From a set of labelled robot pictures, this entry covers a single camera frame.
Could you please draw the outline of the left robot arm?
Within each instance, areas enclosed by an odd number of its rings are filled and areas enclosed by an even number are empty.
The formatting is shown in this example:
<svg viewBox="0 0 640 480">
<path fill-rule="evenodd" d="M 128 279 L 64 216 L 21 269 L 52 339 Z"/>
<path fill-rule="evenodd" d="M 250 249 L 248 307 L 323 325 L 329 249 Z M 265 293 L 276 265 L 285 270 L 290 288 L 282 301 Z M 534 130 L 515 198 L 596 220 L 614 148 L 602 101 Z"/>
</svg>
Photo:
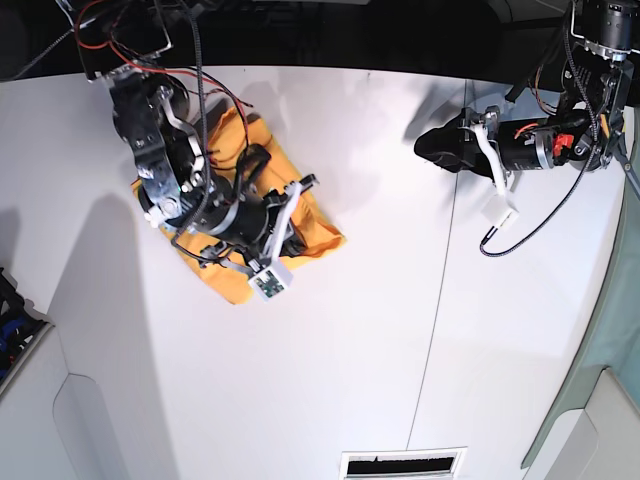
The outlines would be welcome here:
<svg viewBox="0 0 640 480">
<path fill-rule="evenodd" d="M 566 164 L 593 172 L 617 161 L 637 190 L 624 141 L 624 108 L 634 74 L 629 57 L 639 51 L 638 27 L 636 1 L 572 2 L 535 69 L 505 97 L 515 102 L 525 89 L 539 95 L 544 67 L 563 53 L 556 105 L 537 98 L 544 115 L 528 120 L 504 120 L 496 106 L 482 113 L 465 107 L 444 126 L 422 134 L 415 153 L 448 172 L 470 171 L 493 182 Z"/>
</svg>

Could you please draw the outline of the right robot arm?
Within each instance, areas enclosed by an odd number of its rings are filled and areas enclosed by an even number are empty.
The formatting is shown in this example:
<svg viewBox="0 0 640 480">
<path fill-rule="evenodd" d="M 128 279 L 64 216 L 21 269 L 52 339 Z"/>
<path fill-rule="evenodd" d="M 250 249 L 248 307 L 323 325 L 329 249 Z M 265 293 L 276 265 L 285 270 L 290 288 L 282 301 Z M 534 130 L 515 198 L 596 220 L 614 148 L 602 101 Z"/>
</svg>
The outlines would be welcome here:
<svg viewBox="0 0 640 480">
<path fill-rule="evenodd" d="M 227 87 L 201 61 L 168 68 L 161 56 L 172 27 L 189 25 L 200 49 L 202 1 L 62 1 L 67 36 L 91 81 L 108 88 L 119 137 L 132 153 L 138 199 L 147 221 L 169 233 L 172 246 L 200 267 L 230 268 L 247 276 L 296 258 L 307 242 L 293 221 L 301 196 L 315 183 L 306 176 L 270 187 L 258 182 L 275 157 L 248 134 L 231 166 L 213 148 L 205 102 Z"/>
</svg>

